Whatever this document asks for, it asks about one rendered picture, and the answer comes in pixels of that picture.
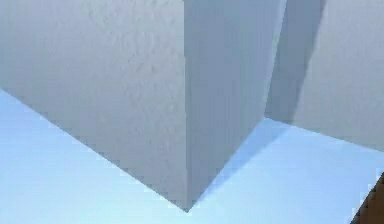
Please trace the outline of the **brown wooden furniture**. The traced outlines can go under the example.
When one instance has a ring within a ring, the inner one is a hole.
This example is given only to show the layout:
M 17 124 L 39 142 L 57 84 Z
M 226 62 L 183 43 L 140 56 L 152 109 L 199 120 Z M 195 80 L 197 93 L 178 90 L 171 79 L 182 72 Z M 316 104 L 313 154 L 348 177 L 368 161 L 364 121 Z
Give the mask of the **brown wooden furniture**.
M 350 224 L 384 224 L 384 172 L 370 190 Z

